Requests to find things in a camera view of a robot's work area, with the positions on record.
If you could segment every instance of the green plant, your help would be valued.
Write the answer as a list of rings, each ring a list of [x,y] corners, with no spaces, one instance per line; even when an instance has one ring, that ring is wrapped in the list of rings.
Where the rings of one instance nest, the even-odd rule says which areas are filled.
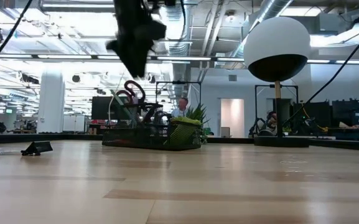
[[[206,107],[203,107],[203,104],[198,104],[196,108],[189,108],[187,110],[186,113],[186,117],[188,117],[189,119],[195,119],[200,121],[202,124],[205,124],[209,121],[205,120],[205,111],[206,111]],[[202,144],[206,144],[207,143],[207,134],[205,133],[204,130],[202,130],[201,132],[201,140],[202,140]]]

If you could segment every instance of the wooden floor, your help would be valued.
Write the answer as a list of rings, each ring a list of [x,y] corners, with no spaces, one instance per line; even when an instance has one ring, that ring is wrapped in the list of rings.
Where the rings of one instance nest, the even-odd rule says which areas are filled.
[[[40,157],[0,156],[1,224],[359,224],[359,151],[52,147]]]

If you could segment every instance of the white spherical lamp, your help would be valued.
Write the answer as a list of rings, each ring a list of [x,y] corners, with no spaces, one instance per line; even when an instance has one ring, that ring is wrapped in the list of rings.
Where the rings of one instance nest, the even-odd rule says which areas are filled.
[[[244,46],[248,70],[266,82],[284,81],[297,75],[309,54],[308,30],[288,17],[263,21],[250,32]]]

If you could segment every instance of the ceiling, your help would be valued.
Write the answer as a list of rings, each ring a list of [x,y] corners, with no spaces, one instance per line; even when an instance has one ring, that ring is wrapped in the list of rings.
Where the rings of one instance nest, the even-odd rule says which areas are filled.
[[[116,20],[108,7],[100,7],[100,4],[111,4],[111,1],[104,0],[34,0],[32,7],[26,12],[25,19],[22,20],[16,30],[14,37],[9,41],[3,50],[4,54],[70,54],[70,55],[108,55],[114,54],[105,49],[105,42],[115,37],[117,31]],[[87,7],[73,9],[62,7],[65,5],[78,5],[79,2],[87,4]],[[183,46],[180,50],[179,45],[174,40],[180,39],[184,18],[180,8],[161,9],[160,16],[155,15],[155,19],[160,19],[167,24],[167,40],[156,43],[157,55],[191,55],[200,56],[203,49],[204,39],[207,33],[208,22],[215,20],[208,44],[211,46],[209,55],[214,56],[218,53],[227,54],[239,46],[242,41],[241,28],[249,15],[258,12],[261,5],[260,0],[255,1],[228,1],[223,7],[218,6],[217,14],[213,16],[211,10],[216,0],[189,0],[187,5],[187,37],[181,42]],[[15,18],[19,17],[22,6],[26,1],[16,1],[11,8],[0,7],[0,28],[3,36],[6,36],[12,29]],[[326,10],[332,14],[347,12],[359,9],[359,1],[314,1],[301,0],[293,1],[291,5],[282,12],[282,16],[316,16]],[[213,38],[213,31],[218,29],[217,37]],[[22,74],[41,80],[46,63],[40,61],[26,60],[1,60],[0,59],[0,106],[18,105],[22,109],[21,113],[36,113],[39,102],[40,85],[25,83]],[[153,76],[156,81],[173,81],[178,79],[190,80],[187,78],[189,70],[183,69],[178,76],[181,66],[172,63],[149,63],[146,68],[148,77]],[[110,90],[123,89],[123,83],[132,79],[123,65],[119,62],[100,63],[100,62],[63,62],[62,72],[66,80],[65,109],[66,113],[90,114],[91,97],[100,96],[95,89],[105,91],[105,95],[110,95]],[[219,80],[219,72],[209,72],[206,82]],[[80,83],[72,81],[73,75],[81,77]],[[138,80],[146,90],[147,100],[154,101],[156,92],[155,84],[149,80]],[[175,106],[175,99],[180,93],[186,94],[185,88],[177,89],[167,85],[162,89],[158,101],[163,102],[164,110],[170,111]]]

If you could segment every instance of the black and white sphere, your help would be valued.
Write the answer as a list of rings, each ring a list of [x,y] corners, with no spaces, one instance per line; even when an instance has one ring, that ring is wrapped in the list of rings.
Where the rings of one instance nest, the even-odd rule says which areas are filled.
[[[284,81],[297,75],[309,54],[308,30],[288,17],[263,21],[249,33],[244,46],[248,70],[266,82]]]

